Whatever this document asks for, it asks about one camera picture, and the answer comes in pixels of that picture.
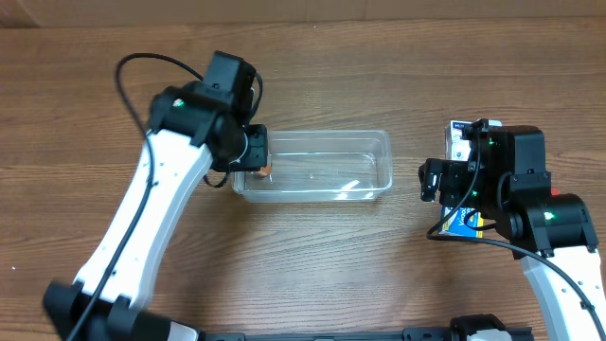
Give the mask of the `white Hansaplast plaster box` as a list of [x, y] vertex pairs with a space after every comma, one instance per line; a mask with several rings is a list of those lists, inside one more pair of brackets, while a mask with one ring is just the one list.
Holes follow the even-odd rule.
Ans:
[[468, 161], [471, 145], [469, 140], [462, 138], [465, 127], [471, 125], [470, 121], [451, 120], [445, 128], [445, 156], [447, 160]]

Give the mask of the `orange bottle white cap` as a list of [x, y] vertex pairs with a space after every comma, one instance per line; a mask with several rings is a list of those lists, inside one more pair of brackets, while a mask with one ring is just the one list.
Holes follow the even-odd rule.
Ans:
[[270, 164], [267, 164], [264, 167], [261, 167], [257, 172], [256, 172], [256, 176], [260, 177], [260, 178], [266, 178], [268, 177], [272, 172], [272, 166]]

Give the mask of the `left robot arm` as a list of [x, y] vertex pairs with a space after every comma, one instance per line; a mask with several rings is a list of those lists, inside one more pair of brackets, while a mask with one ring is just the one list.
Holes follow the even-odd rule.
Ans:
[[203, 332], [148, 312], [159, 267], [187, 201], [210, 171], [268, 163], [254, 125], [263, 85], [193, 81], [151, 102], [134, 176], [105, 236], [69, 284], [51, 282], [43, 306], [63, 340], [201, 340]]

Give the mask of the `blue Vicks VapoDrops box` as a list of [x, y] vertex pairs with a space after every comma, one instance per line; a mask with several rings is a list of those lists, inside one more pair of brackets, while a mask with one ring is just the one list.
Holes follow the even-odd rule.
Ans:
[[484, 220], [477, 211], [469, 207], [462, 207], [438, 229], [438, 234], [482, 238], [483, 232], [478, 230], [478, 227], [483, 225]]

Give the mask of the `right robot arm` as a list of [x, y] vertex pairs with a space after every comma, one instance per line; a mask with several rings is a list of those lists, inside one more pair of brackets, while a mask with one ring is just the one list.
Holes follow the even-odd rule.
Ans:
[[542, 160], [476, 156], [430, 158], [419, 168], [420, 197], [452, 211], [468, 207], [490, 220], [537, 297], [553, 340], [602, 340], [605, 294], [598, 239], [586, 205], [575, 194], [553, 194]]

